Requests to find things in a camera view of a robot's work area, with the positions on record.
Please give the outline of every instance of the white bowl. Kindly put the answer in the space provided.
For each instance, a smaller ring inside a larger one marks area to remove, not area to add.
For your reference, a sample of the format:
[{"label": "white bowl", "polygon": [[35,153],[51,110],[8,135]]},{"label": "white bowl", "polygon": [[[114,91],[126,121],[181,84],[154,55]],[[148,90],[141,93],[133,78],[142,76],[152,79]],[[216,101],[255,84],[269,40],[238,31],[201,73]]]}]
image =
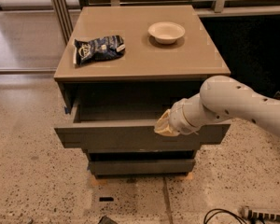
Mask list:
[{"label": "white bowl", "polygon": [[148,28],[148,33],[161,44],[173,44],[185,34],[185,29],[173,22],[158,22]]}]

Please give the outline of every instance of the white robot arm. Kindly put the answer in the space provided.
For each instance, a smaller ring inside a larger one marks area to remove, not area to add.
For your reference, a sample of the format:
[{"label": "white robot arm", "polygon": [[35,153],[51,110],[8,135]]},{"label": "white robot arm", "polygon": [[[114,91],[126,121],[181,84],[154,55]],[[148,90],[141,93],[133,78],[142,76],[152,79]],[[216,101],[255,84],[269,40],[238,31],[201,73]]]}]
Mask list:
[{"label": "white robot arm", "polygon": [[158,120],[155,132],[165,136],[190,134],[206,124],[231,118],[249,120],[280,137],[280,101],[224,76],[208,78],[200,93],[176,102]]}]

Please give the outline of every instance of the snack bag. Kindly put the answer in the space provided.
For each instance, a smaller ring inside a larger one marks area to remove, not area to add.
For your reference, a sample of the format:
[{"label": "snack bag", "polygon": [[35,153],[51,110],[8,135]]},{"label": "snack bag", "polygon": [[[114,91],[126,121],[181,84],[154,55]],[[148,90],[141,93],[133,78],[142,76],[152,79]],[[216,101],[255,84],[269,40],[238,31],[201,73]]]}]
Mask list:
[{"label": "snack bag", "polygon": [[83,65],[98,61],[113,60],[122,57],[125,45],[120,35],[111,35],[94,40],[75,40],[74,63]]}]

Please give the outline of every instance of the open drawer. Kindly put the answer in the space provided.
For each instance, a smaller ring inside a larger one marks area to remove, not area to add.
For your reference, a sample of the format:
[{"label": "open drawer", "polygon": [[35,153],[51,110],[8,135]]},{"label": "open drawer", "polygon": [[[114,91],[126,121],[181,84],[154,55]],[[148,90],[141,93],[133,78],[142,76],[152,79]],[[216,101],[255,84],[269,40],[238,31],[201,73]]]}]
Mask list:
[{"label": "open drawer", "polygon": [[84,150],[94,175],[188,173],[201,144],[220,143],[229,128],[229,123],[209,125],[199,134],[178,137],[154,133],[157,119],[167,108],[197,93],[200,84],[196,88],[192,82],[190,85],[79,84],[71,123],[59,125],[55,131],[64,147]]}]

